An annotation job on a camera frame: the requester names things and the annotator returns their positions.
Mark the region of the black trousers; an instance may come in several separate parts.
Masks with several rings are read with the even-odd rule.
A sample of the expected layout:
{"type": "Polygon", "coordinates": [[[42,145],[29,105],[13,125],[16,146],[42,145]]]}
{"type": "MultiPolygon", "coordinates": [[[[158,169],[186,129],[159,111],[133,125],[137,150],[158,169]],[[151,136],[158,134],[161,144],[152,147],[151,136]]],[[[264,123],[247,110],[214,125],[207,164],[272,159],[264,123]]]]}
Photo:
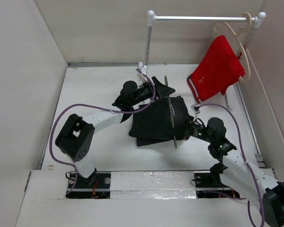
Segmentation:
{"type": "Polygon", "coordinates": [[[183,97],[171,97],[174,118],[172,129],[168,98],[153,102],[144,111],[133,115],[133,123],[129,136],[137,139],[137,146],[173,140],[183,140],[185,124],[190,118],[183,97]]]}

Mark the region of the grey trouser hanger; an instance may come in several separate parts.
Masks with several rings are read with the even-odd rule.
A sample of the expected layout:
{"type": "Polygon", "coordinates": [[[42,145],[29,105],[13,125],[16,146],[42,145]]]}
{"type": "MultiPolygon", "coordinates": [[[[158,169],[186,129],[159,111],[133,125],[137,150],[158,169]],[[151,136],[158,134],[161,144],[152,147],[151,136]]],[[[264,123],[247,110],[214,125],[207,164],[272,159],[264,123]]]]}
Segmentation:
{"type": "MultiPolygon", "coordinates": [[[[168,87],[168,78],[167,78],[166,75],[164,76],[164,82],[165,82],[165,85],[168,87]]],[[[173,110],[172,110],[171,99],[170,99],[170,96],[167,96],[167,98],[168,98],[168,103],[169,103],[169,112],[170,112],[171,125],[172,125],[172,129],[174,129],[175,125],[174,125],[174,118],[173,118],[173,110]]],[[[174,142],[174,148],[177,149],[178,146],[177,146],[176,136],[173,136],[173,142],[174,142]]]]}

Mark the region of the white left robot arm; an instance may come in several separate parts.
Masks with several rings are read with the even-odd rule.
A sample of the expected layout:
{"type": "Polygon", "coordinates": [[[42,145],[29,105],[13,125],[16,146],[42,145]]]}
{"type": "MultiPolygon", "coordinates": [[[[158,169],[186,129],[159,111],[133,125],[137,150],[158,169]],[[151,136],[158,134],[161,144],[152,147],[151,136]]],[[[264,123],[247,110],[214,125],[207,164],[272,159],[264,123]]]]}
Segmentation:
{"type": "Polygon", "coordinates": [[[155,102],[174,92],[175,89],[162,84],[156,77],[152,77],[141,86],[134,81],[127,81],[123,84],[120,95],[113,102],[111,109],[84,117],[70,115],[59,132],[55,145],[74,164],[80,183],[88,188],[96,183],[97,170],[88,154],[94,134],[113,124],[122,123],[132,114],[148,108],[146,105],[135,110],[135,105],[147,99],[155,102]]]}

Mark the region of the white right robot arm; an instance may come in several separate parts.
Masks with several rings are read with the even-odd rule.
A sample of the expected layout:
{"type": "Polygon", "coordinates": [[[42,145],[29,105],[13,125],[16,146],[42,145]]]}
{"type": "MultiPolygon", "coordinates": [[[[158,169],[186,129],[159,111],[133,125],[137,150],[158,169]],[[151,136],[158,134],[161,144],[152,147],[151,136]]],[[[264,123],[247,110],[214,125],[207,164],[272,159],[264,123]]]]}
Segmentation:
{"type": "Polygon", "coordinates": [[[210,118],[207,125],[197,123],[192,117],[185,124],[184,139],[195,137],[208,142],[209,153],[218,160],[205,181],[212,186],[224,184],[238,192],[259,209],[269,226],[284,226],[284,181],[244,160],[225,134],[223,121],[216,117],[210,118]]]}

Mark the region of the beige wooden hanger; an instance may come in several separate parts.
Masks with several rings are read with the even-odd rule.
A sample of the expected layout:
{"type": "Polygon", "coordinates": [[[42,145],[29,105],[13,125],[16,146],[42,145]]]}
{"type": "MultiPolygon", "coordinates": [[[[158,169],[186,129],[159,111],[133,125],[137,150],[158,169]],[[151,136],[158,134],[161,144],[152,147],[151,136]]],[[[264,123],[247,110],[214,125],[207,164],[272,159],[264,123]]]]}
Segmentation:
{"type": "Polygon", "coordinates": [[[247,66],[247,78],[244,79],[242,76],[239,77],[239,82],[244,84],[244,83],[247,83],[250,80],[250,65],[249,65],[247,54],[246,54],[246,49],[243,46],[242,42],[240,41],[240,35],[241,35],[241,33],[246,33],[247,31],[249,31],[249,29],[251,28],[251,24],[252,24],[252,17],[248,12],[243,13],[242,17],[247,20],[247,25],[245,27],[241,26],[237,32],[235,32],[233,30],[233,28],[225,21],[215,22],[213,29],[214,29],[216,35],[219,36],[219,33],[216,30],[216,24],[222,23],[226,27],[226,29],[230,32],[230,34],[232,35],[234,40],[236,41],[236,43],[239,47],[240,53],[241,53],[241,55],[238,55],[238,56],[239,57],[243,56],[243,59],[245,60],[246,66],[247,66]]]}

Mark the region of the red shorts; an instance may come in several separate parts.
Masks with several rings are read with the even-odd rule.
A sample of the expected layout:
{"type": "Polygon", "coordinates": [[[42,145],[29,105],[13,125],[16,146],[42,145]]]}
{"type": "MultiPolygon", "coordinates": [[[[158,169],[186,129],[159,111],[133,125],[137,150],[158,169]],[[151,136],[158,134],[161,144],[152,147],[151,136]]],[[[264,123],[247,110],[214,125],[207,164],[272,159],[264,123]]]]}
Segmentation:
{"type": "Polygon", "coordinates": [[[218,93],[224,95],[229,86],[239,81],[245,70],[225,36],[211,43],[206,55],[195,71],[188,76],[187,84],[197,103],[218,93]]]}

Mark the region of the white metal clothes rack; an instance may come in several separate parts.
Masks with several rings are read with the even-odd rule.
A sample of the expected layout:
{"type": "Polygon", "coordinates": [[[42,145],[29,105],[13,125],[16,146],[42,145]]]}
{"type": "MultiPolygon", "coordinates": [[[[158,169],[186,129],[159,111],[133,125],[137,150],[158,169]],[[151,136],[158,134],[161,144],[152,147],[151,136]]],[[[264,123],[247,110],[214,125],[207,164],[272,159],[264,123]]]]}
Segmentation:
{"type": "MultiPolygon", "coordinates": [[[[241,33],[240,41],[242,42],[243,46],[247,51],[247,47],[250,44],[253,36],[255,35],[256,31],[260,27],[261,23],[263,22],[264,18],[266,17],[265,12],[260,12],[256,17],[252,17],[252,24],[249,31],[246,33],[241,33]]],[[[154,11],[149,10],[147,12],[147,39],[146,39],[146,46],[145,46],[145,54],[144,54],[144,61],[143,65],[149,65],[149,55],[150,55],[150,43],[151,43],[151,32],[153,23],[156,21],[200,21],[200,22],[218,22],[218,21],[225,21],[227,22],[235,32],[239,30],[241,26],[245,27],[247,25],[247,20],[241,17],[190,17],[190,16],[157,16],[155,15],[154,11]]],[[[246,62],[241,55],[240,50],[238,54],[235,54],[239,59],[241,65],[245,70],[245,75],[243,76],[244,79],[247,78],[247,66],[246,62]]]]}

